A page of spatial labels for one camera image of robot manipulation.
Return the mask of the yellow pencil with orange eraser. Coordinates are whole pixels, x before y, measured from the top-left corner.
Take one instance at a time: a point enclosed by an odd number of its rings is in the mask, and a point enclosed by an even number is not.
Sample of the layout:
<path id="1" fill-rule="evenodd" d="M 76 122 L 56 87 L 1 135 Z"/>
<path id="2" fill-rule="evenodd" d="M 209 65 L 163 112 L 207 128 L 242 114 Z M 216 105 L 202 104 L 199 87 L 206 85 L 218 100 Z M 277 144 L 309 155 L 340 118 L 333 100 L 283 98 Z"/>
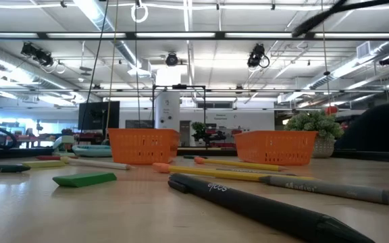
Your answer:
<path id="1" fill-rule="evenodd" d="M 205 159 L 202 157 L 195 157 L 194 162 L 198 163 L 198 164 L 228 165 L 228 166 L 241 167 L 241 168 L 247 168 L 247 169 L 262 169 L 262 170 L 270 170 L 270 171 L 287 170 L 286 167 L 279 166 L 279 165 L 246 163 L 246 162 L 237 162 L 237 161 L 224 161 L 224 160 L 215 160 L 215 159 Z"/>
<path id="2" fill-rule="evenodd" d="M 264 174 L 240 171 L 224 171 L 216 169 L 201 169 L 196 167 L 174 166 L 166 163 L 154 163 L 152 164 L 152 168 L 159 173 L 184 173 L 189 175 L 210 176 L 229 180 L 243 180 L 253 182 L 260 182 L 260 178 L 274 176 L 270 173 Z"/>

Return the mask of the orange slotted plastic basket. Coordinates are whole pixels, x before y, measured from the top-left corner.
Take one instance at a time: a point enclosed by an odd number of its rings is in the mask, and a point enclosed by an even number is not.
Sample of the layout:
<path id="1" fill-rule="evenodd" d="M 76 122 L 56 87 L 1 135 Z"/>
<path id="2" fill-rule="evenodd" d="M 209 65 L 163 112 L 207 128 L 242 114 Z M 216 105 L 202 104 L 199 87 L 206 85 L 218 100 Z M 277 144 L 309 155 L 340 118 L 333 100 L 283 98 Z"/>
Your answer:
<path id="1" fill-rule="evenodd" d="M 180 133 L 173 129 L 110 128 L 108 132 L 114 163 L 152 165 L 176 158 Z"/>
<path id="2" fill-rule="evenodd" d="M 240 160 L 270 165 L 308 165 L 317 132 L 257 130 L 234 136 Z"/>

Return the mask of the black pen with white logo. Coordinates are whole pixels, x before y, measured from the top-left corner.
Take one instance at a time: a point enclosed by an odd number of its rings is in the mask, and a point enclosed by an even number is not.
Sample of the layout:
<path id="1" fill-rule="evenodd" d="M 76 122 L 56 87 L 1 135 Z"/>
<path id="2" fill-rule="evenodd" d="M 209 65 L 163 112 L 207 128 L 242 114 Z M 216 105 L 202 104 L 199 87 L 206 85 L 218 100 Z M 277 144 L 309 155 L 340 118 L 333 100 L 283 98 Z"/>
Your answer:
<path id="1" fill-rule="evenodd" d="M 181 173 L 168 185 L 308 243 L 375 243 L 338 219 Z"/>

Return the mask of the green eraser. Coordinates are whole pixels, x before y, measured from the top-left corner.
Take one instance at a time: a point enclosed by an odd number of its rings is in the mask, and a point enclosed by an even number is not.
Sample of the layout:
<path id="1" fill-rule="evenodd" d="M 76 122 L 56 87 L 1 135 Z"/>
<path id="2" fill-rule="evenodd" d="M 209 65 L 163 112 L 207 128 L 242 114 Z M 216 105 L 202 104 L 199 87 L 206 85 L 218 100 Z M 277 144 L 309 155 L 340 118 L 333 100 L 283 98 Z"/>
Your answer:
<path id="1" fill-rule="evenodd" d="M 105 182 L 116 181 L 117 177 L 114 173 L 109 172 L 90 172 L 77 173 L 73 175 L 63 175 L 53 177 L 52 180 L 59 186 L 80 188 L 102 184 Z"/>

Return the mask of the yellow eraser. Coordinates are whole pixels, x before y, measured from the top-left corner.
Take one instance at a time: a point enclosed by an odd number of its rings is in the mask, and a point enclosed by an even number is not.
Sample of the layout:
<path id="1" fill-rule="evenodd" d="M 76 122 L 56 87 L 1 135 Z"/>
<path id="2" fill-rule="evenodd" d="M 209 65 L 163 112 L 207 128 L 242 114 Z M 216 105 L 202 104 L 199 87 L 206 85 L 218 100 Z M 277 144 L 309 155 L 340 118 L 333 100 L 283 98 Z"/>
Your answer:
<path id="1" fill-rule="evenodd" d="M 64 167 L 66 164 L 63 161 L 50 160 L 50 161 L 26 161 L 23 162 L 22 165 L 26 167 L 30 167 L 31 169 L 37 169 L 37 168 Z"/>

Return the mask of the small dark green plant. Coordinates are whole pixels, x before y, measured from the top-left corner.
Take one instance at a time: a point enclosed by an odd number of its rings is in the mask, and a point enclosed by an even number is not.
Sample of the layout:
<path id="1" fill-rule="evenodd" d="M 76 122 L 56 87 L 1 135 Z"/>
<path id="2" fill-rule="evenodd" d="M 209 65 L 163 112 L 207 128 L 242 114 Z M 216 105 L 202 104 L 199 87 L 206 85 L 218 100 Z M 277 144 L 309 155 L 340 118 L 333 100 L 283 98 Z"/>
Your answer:
<path id="1" fill-rule="evenodd" d="M 202 140 L 205 143 L 205 146 L 211 146 L 211 142 L 213 141 L 226 139 L 226 136 L 221 131 L 212 134 L 208 133 L 207 126 L 201 122 L 193 122 L 191 127 L 194 130 L 194 134 L 192 135 L 194 141 L 199 142 Z"/>

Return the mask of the white cylindrical column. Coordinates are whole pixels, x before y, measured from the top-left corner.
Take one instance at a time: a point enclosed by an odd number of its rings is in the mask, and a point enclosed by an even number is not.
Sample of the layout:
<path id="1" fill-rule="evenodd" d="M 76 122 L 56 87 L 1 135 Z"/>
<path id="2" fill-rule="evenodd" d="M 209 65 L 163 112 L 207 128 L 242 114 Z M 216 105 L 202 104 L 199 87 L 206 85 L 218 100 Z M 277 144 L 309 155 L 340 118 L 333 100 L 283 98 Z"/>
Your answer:
<path id="1" fill-rule="evenodd" d="M 155 99 L 155 128 L 180 131 L 180 93 L 162 92 Z"/>

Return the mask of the black monitor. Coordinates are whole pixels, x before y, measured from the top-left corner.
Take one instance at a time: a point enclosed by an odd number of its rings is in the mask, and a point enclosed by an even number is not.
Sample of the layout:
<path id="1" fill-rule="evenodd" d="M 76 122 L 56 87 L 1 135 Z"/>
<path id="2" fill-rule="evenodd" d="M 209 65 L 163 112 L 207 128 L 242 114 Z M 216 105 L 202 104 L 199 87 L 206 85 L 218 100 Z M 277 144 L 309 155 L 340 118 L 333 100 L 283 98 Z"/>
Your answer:
<path id="1" fill-rule="evenodd" d="M 119 101 L 79 104 L 79 130 L 105 130 L 106 128 L 119 128 L 119 124 Z"/>

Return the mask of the teal calculator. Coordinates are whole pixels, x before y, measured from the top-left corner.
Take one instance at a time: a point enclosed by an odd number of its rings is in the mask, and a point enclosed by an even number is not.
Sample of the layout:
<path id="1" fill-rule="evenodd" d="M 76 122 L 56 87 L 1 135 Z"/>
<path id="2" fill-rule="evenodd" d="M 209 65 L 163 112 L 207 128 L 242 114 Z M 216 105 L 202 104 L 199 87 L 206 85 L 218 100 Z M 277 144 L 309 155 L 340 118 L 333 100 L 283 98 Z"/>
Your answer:
<path id="1" fill-rule="evenodd" d="M 74 145 L 72 150 L 79 157 L 112 157 L 107 145 Z"/>

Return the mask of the green plant in white pot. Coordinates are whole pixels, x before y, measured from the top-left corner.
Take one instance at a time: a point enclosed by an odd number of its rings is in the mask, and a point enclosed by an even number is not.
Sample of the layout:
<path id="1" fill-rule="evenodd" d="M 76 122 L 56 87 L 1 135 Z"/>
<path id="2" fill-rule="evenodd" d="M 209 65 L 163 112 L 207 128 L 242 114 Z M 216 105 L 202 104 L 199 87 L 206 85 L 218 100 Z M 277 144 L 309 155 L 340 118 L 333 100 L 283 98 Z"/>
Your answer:
<path id="1" fill-rule="evenodd" d="M 313 158 L 325 159 L 334 152 L 334 143 L 344 130 L 334 115 L 325 111 L 302 111 L 293 115 L 284 126 L 285 130 L 317 132 L 312 152 Z"/>

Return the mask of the small pale green gadget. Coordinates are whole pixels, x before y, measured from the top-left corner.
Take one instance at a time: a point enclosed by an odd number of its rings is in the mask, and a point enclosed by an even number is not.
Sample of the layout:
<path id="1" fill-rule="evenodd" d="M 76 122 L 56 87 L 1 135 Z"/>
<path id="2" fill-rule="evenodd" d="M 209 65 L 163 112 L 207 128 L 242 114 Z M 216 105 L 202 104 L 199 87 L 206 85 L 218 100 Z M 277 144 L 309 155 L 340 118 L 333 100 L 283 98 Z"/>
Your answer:
<path id="1" fill-rule="evenodd" d="M 75 140 L 73 136 L 63 135 L 53 143 L 53 156 L 73 157 L 75 154 L 70 152 Z"/>

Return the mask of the person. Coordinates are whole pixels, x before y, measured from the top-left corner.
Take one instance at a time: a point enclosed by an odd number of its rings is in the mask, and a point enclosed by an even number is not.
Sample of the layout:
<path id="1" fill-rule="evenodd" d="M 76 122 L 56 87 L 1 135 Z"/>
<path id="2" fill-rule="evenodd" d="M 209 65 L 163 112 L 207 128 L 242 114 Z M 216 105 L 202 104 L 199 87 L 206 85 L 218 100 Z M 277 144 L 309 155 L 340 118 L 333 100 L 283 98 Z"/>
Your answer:
<path id="1" fill-rule="evenodd" d="M 349 125 L 334 148 L 389 152 L 389 103 L 366 110 Z"/>

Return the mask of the dark wall board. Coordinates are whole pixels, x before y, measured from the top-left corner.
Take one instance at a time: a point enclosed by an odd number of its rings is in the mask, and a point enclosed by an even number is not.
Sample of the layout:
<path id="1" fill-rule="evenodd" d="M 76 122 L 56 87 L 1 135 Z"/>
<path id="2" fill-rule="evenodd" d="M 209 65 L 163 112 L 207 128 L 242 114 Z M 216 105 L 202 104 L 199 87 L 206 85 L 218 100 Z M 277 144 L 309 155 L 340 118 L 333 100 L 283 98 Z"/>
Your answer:
<path id="1" fill-rule="evenodd" d="M 151 120 L 129 120 L 127 119 L 125 121 L 125 128 L 126 129 L 147 129 L 147 128 L 154 128 L 153 122 Z"/>

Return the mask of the black aluminium table frame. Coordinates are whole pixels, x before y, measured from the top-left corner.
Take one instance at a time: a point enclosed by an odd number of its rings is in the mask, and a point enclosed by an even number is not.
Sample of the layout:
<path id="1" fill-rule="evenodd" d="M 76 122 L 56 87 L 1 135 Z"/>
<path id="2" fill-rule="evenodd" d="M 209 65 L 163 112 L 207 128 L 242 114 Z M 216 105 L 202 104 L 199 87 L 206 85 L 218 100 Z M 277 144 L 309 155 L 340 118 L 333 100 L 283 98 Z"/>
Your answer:
<path id="1" fill-rule="evenodd" d="M 36 157 L 40 155 L 51 155 L 51 148 L 17 148 L 10 150 L 0 149 L 0 159 L 9 159 L 9 158 L 22 158 L 22 157 Z M 178 156 L 182 155 L 202 155 L 202 156 L 213 156 L 213 157 L 225 157 L 225 156 L 237 156 L 236 151 L 230 150 L 179 150 L 177 152 Z M 367 151 L 341 151 L 335 150 L 332 153 L 334 158 L 343 158 L 343 159 L 358 159 L 358 160 L 367 160 L 367 161 L 383 161 L 389 162 L 389 152 L 367 152 Z"/>

